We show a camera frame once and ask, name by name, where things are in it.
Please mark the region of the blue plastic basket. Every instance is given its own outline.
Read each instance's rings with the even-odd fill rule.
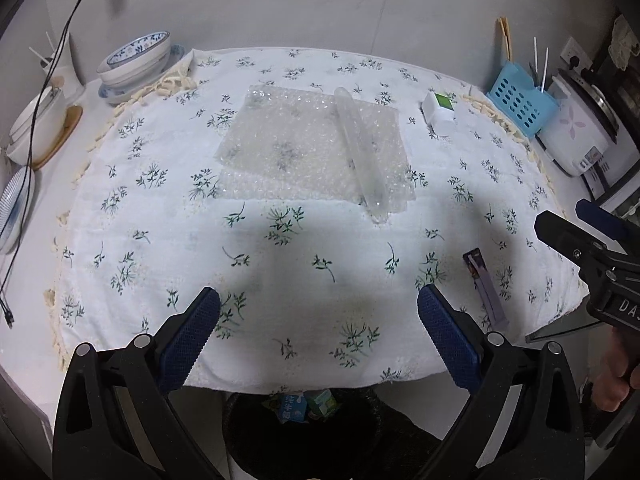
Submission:
[[[487,97],[529,138],[560,109],[551,95],[533,86],[533,79],[523,67],[509,61]]]

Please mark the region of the blue gripper pad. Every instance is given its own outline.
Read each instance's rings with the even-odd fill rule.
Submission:
[[[482,378],[480,356],[453,318],[454,310],[435,285],[418,293],[418,316],[459,388],[474,394]]]
[[[623,220],[604,211],[593,202],[585,199],[578,200],[575,205],[575,214],[580,220],[587,222],[612,240],[626,240],[629,237]]]
[[[219,317],[220,297],[215,290],[205,287],[187,310],[171,316],[160,327],[156,334],[159,342],[163,335],[175,334],[157,357],[159,373],[156,383],[163,395],[184,384]]]

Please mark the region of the power outlet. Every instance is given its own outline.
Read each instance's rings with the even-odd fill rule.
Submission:
[[[577,56],[578,59],[580,60],[580,63],[574,69],[574,70],[577,70],[578,73],[580,73],[583,68],[586,68],[586,69],[591,68],[591,64],[592,64],[591,59],[589,58],[589,56],[587,56],[587,53],[580,46],[580,44],[570,36],[569,40],[566,42],[566,45],[564,46],[564,49],[562,49],[562,54],[560,54],[560,57],[564,59],[564,61],[568,65],[571,65],[571,58],[573,56]]]

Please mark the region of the green label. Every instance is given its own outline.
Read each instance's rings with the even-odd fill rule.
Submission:
[[[443,108],[446,108],[447,110],[453,111],[453,105],[451,104],[451,101],[449,101],[449,98],[447,96],[440,95],[440,94],[434,94],[434,95],[436,96],[436,99],[440,106],[442,106]]]

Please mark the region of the transparent plastic tube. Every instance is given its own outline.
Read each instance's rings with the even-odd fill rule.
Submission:
[[[345,88],[339,87],[335,89],[334,96],[339,123],[344,130],[364,200],[373,221],[384,223],[389,216],[389,196],[373,150],[373,139],[362,121],[360,111],[353,102],[351,94]]]

